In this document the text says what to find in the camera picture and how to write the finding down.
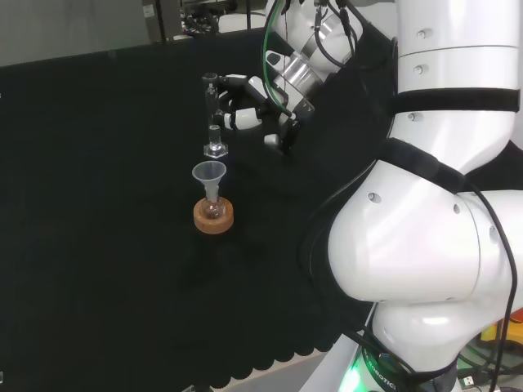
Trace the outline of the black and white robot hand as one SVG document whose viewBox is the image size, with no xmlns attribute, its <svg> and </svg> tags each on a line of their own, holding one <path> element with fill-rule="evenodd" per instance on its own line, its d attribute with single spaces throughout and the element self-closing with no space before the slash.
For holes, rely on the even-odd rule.
<svg viewBox="0 0 523 392">
<path fill-rule="evenodd" d="M 291 114 L 274 104 L 258 76 L 227 74 L 217 80 L 219 110 L 217 121 L 235 133 L 260 130 L 266 119 L 274 119 L 278 130 L 263 136 L 264 144 L 289 155 L 300 130 L 315 113 L 312 103 L 296 87 L 278 76 L 271 84 L 276 97 Z"/>
</svg>

